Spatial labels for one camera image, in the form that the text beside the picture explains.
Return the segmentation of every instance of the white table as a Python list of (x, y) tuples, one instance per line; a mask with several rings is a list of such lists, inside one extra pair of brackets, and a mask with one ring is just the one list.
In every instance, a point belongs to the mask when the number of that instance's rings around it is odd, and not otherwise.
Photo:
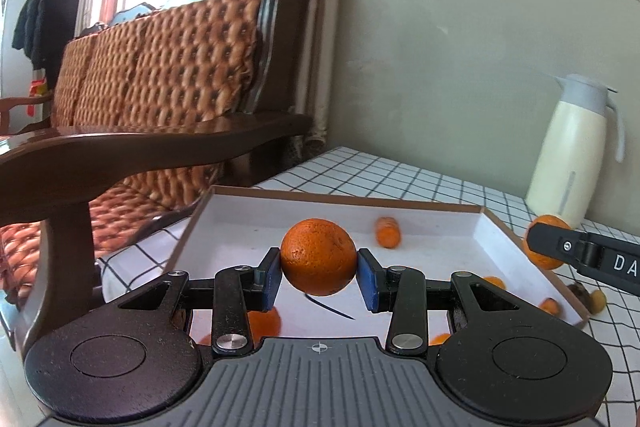
[[(535, 218), (522, 198), (437, 172), (338, 147), (257, 185), (272, 190), (341, 194), (442, 203), (484, 205), (518, 236)], [(100, 259), (102, 289), (110, 301), (158, 277), (188, 219), (161, 230), (133, 247)], [(585, 220), (581, 229), (640, 244), (640, 237)], [(570, 266), (555, 272), (567, 284), (580, 281), (601, 288), (607, 308), (592, 317), (584, 331), (608, 351), (614, 369), (598, 419), (608, 427), (633, 427), (640, 404), (640, 298), (578, 275)]]

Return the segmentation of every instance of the wooden sofa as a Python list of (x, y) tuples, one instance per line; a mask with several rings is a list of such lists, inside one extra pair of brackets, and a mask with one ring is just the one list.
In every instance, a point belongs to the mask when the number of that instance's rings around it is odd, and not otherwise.
[(95, 305), (95, 257), (275, 174), (310, 126), (290, 113), (307, 4), (169, 0), (67, 45), (50, 127), (0, 139), (0, 318), (22, 356)]

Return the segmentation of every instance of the woven sofa cushion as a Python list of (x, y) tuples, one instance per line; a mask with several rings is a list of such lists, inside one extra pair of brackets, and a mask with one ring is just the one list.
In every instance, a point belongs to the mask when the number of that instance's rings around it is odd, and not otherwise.
[(95, 36), (94, 51), (74, 111), (74, 125), (119, 125), (125, 95), (145, 47), (148, 18), (118, 24)]
[(94, 54), (97, 34), (75, 39), (65, 47), (51, 109), (51, 126), (74, 124), (74, 112), (80, 89)]
[[(203, 0), (145, 18), (145, 45), (119, 124), (184, 126), (238, 108), (254, 74), (261, 0)], [(212, 184), (220, 166), (144, 172), (124, 183), (172, 208)]]
[[(121, 248), (149, 219), (167, 212), (122, 184), (89, 203), (95, 256)], [(40, 222), (0, 227), (0, 289), (12, 301), (26, 298), (36, 277), (40, 257)]]

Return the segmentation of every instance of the thermos handle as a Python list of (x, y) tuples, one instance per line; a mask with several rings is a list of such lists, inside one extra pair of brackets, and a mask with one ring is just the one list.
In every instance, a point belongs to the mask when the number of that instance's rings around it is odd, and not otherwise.
[(618, 148), (616, 149), (616, 162), (622, 163), (622, 160), (625, 159), (625, 124), (622, 121), (622, 116), (620, 116), (618, 106), (613, 100), (611, 100), (610, 96), (607, 96), (607, 107), (610, 107), (613, 110), (618, 119)]

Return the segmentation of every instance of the hanging clothes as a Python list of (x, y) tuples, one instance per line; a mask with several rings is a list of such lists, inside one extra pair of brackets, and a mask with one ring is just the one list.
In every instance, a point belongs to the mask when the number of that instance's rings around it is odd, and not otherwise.
[(40, 45), (47, 86), (54, 89), (66, 44), (74, 38), (79, 0), (45, 0)]
[(49, 89), (56, 87), (77, 12), (78, 0), (27, 0), (18, 16), (12, 47), (24, 50), (34, 70), (45, 70)]
[(41, 70), (44, 67), (44, 58), (40, 49), (44, 6), (45, 0), (27, 0), (24, 3), (15, 23), (12, 41), (12, 48), (24, 50), (24, 54), (31, 60), (34, 70)]

